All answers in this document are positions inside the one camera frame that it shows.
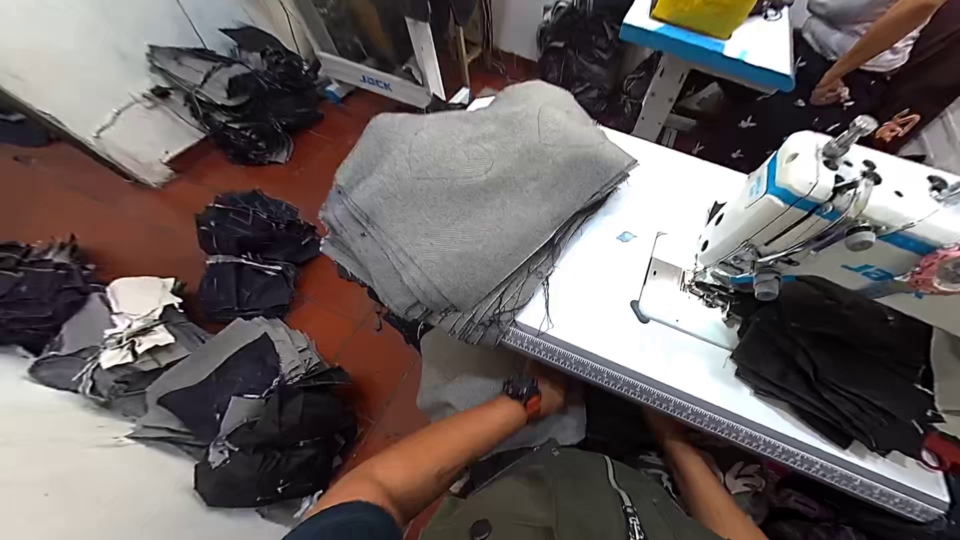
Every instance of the black sleeve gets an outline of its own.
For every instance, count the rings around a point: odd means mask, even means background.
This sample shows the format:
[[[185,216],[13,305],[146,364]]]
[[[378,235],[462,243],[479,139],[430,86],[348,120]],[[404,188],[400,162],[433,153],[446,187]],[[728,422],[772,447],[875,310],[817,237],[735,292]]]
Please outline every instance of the black sleeve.
[[[402,540],[394,517],[373,503],[331,506],[294,527],[283,540]]]

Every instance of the blue table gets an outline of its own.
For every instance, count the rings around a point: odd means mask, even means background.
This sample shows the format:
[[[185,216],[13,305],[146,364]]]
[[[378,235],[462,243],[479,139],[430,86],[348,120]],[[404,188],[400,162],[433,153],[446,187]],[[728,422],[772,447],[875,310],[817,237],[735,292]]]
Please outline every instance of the blue table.
[[[633,135],[657,140],[690,69],[766,92],[793,89],[793,32],[788,9],[771,20],[752,16],[730,39],[718,39],[652,18],[651,3],[636,0],[620,27],[620,39],[663,52]]]

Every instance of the yellow container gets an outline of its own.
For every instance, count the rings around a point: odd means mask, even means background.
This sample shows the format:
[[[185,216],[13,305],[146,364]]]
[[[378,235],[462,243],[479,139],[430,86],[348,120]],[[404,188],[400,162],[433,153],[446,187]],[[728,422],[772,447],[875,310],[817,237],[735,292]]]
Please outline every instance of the yellow container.
[[[756,0],[659,0],[650,15],[708,36],[729,39]]]

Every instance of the red tile floor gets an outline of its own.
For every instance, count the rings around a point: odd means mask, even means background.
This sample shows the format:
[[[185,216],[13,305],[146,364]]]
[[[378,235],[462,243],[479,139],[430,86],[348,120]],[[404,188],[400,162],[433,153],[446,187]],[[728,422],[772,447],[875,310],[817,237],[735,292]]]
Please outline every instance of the red tile floor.
[[[511,63],[512,79],[529,78],[529,65]],[[482,72],[471,78],[474,92],[507,82]],[[129,184],[66,143],[37,149],[0,145],[0,239],[38,242],[75,234],[100,279],[177,277],[187,285],[188,311],[196,314],[192,296],[204,253],[197,245],[194,214],[217,193],[259,187],[320,226],[317,214],[340,162],[373,116],[397,109],[394,101],[357,91],[342,106],[323,104],[324,121],[297,135],[288,163],[233,165],[202,145],[191,153],[186,170],[162,189]],[[330,259],[316,258],[302,269],[298,292],[287,323],[309,334],[320,353],[344,366],[355,381],[351,395],[362,439],[348,470],[426,424],[416,406],[420,356],[380,323],[374,302],[359,285],[338,278]],[[416,535],[411,530],[408,537]]]

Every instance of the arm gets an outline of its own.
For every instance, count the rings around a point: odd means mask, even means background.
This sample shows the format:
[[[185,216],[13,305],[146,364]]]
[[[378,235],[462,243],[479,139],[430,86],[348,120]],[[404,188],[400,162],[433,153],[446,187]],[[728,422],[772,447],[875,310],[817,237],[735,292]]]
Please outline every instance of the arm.
[[[766,535],[736,505],[675,420],[647,410],[647,419],[673,469],[690,515],[729,540],[766,540]]]
[[[899,0],[871,25],[867,33],[827,70],[813,90],[815,105],[835,103],[843,76],[892,47],[933,15],[947,0]]]
[[[531,367],[540,387],[540,414],[557,411],[564,403],[563,380]],[[444,418],[344,475],[306,517],[339,503],[366,501],[389,512],[403,526],[436,501],[461,469],[493,450],[527,420],[524,406],[506,396]]]

